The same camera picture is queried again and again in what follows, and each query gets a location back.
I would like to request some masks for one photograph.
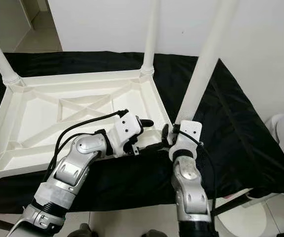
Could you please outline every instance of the floor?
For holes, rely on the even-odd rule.
[[[284,233],[284,195],[272,197],[262,205],[267,219],[267,226],[262,237],[275,237],[278,233]],[[1,220],[11,223],[15,223],[18,218],[19,215],[0,214]],[[68,213],[65,225],[55,237],[66,237],[73,230],[77,230],[80,223],[89,223],[100,237],[139,237],[150,229],[163,231],[168,237],[178,237],[175,205],[108,212]],[[216,218],[215,226],[220,237],[235,237],[218,218]],[[0,237],[5,237],[6,234],[7,231],[0,230]]]
[[[51,14],[40,11],[30,29],[15,49],[16,53],[47,53],[62,51]]]
[[[53,19],[48,12],[40,12],[32,22],[33,28],[18,45],[15,52],[42,53],[62,51]],[[262,237],[275,237],[284,232],[284,196],[278,195],[262,203],[267,226]],[[0,214],[0,219],[15,223],[20,215]],[[109,212],[74,212],[66,215],[62,230],[55,237],[66,237],[79,228],[80,223],[89,223],[100,237],[139,237],[150,229],[165,232],[168,237],[178,236],[176,207],[159,205]],[[216,218],[220,237],[234,237]],[[0,237],[7,231],[0,230]]]

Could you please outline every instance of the black tablecloth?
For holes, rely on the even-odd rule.
[[[143,55],[58,52],[6,56],[20,76],[32,77],[139,69]],[[197,57],[155,55],[154,81],[173,122],[196,61]],[[0,102],[4,91],[0,76]],[[221,61],[194,120],[203,124],[201,141],[216,167],[218,197],[244,188],[255,188],[263,194],[284,192],[284,154]],[[198,155],[197,166],[203,176],[203,187],[212,197],[213,173],[202,153]],[[0,212],[21,213],[22,206],[32,200],[43,174],[41,171],[0,179]],[[165,151],[95,162],[71,211],[174,203],[171,175],[172,163]]]

